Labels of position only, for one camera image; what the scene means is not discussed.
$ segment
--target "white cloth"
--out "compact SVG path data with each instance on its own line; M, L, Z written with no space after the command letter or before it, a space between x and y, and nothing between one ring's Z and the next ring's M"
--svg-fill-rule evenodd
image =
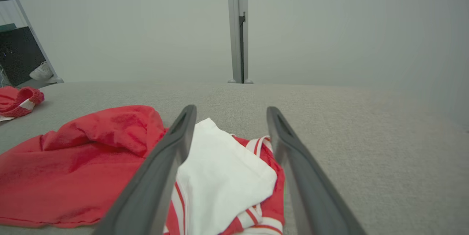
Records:
M208 118L196 124L189 156L176 180L186 211L180 230L217 235L238 214L272 195L277 175Z

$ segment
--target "clothing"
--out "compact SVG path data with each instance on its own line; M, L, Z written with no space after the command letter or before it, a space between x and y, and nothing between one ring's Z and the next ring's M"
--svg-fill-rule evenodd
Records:
M11 86L0 88L0 122L25 116L43 101L44 94L31 87L21 90Z
M223 143L207 144L206 139L217 137ZM284 185L269 138L232 137L212 120L203 120L196 125L191 152L176 176L165 235L282 235ZM259 199L263 193L268 195Z
M153 108L86 115L0 155L0 224L97 223L166 129Z

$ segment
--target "white wall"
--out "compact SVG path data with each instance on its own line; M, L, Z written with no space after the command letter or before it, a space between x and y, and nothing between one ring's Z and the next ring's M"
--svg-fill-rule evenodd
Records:
M469 0L248 0L254 83L410 90L469 128Z
M16 28L28 26L16 0L0 1L0 25L14 23Z
M19 0L65 82L226 82L227 0Z

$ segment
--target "folded clothing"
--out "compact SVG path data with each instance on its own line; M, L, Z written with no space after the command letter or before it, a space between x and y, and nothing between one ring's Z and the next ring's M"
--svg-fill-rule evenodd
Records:
M0 155L0 224L74 228L97 223L166 130L153 108L77 118Z
M232 137L203 120L178 169L164 233L281 235L284 183L267 137Z
M21 90L11 86L0 88L0 122L25 116L43 101L44 94L31 87Z

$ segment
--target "gray carpeted surface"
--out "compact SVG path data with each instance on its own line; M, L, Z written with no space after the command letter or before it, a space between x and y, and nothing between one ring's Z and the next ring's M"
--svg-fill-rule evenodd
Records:
M33 113L0 123L0 152L91 112L150 105L169 126L185 105L243 138L280 108L369 234L469 234L469 135L397 93L302 85L62 83ZM286 195L284 234L296 234ZM92 228L0 234L84 235Z

